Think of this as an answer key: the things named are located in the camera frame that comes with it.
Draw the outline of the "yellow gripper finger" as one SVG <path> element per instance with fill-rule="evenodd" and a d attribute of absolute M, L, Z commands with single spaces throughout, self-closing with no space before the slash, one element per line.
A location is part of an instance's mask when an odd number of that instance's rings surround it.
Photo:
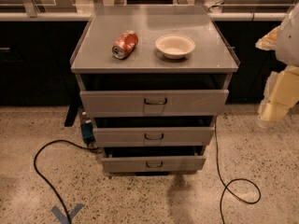
<path fill-rule="evenodd" d="M 299 67 L 288 65 L 272 72 L 266 81 L 259 107 L 261 122 L 280 122 L 299 102 Z"/>
<path fill-rule="evenodd" d="M 272 29 L 256 42 L 255 47 L 261 50 L 275 50 L 277 47 L 278 30 L 278 26 Z"/>

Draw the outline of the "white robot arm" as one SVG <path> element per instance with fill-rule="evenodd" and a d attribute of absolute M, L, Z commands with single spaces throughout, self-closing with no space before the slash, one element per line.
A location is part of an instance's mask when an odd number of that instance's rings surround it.
<path fill-rule="evenodd" d="M 272 72 L 266 81 L 258 110 L 259 125 L 264 128 L 279 123 L 299 102 L 299 4 L 280 26 L 258 40 L 256 48 L 273 50 L 286 68 Z"/>

